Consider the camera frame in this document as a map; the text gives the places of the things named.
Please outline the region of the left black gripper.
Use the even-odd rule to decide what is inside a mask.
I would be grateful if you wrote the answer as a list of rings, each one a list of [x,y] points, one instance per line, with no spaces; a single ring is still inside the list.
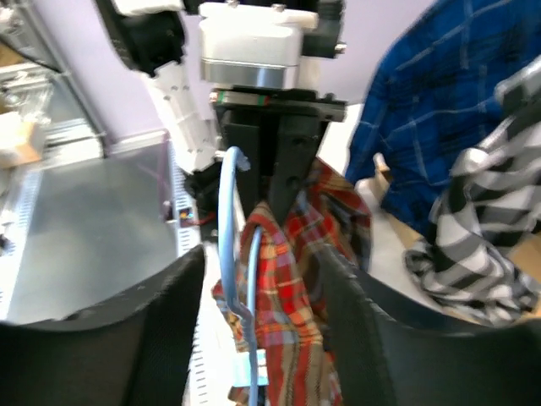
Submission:
[[[243,211],[260,201],[260,135],[277,135],[274,173],[268,204],[278,224],[283,224],[303,186],[329,123],[346,117],[347,104],[332,94],[318,97],[313,91],[214,89],[215,108],[233,158],[236,185]]]

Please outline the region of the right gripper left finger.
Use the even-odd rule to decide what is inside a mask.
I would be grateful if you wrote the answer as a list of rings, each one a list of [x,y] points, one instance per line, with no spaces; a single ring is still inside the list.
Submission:
[[[3,405],[182,403],[205,276],[193,247],[62,320],[1,325]]]

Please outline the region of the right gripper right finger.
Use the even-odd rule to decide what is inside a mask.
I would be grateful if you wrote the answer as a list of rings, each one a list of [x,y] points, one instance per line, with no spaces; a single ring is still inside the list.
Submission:
[[[444,315],[319,254],[347,405],[538,405],[540,321],[493,328]]]

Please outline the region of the red brown plaid shirt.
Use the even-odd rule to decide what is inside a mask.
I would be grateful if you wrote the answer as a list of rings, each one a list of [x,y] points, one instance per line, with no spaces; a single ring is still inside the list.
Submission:
[[[278,225],[266,203],[252,211],[240,239],[238,294],[246,294],[249,249],[262,230],[255,289],[255,335],[265,351],[269,405],[341,405],[328,314],[320,278],[325,245],[359,270],[369,269],[371,215],[341,174],[315,159],[287,220]]]

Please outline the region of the light blue hanger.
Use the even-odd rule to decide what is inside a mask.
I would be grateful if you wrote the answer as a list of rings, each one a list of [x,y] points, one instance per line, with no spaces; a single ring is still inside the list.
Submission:
[[[233,158],[235,149],[225,152],[221,163],[221,176],[218,193],[218,254],[221,268],[221,285],[228,309],[237,315],[243,328],[243,338],[248,344],[248,353],[243,356],[240,370],[244,373],[244,387],[249,388],[249,405],[259,403],[259,364],[258,344],[254,331],[255,274],[257,271],[260,233],[256,234],[254,248],[249,255],[247,277],[247,304],[238,296],[238,237],[235,209],[236,169]]]

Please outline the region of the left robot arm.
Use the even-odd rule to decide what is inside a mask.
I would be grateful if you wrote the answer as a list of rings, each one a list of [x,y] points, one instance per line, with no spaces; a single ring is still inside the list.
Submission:
[[[319,63],[345,51],[341,1],[203,2],[100,1],[97,8],[124,64],[144,74],[171,137],[188,191],[215,211],[220,146],[249,161],[238,180],[245,213],[265,201],[284,222],[331,122],[346,104],[319,96]],[[197,15],[201,79],[212,84],[210,104],[220,142],[202,123],[189,87],[181,19]]]

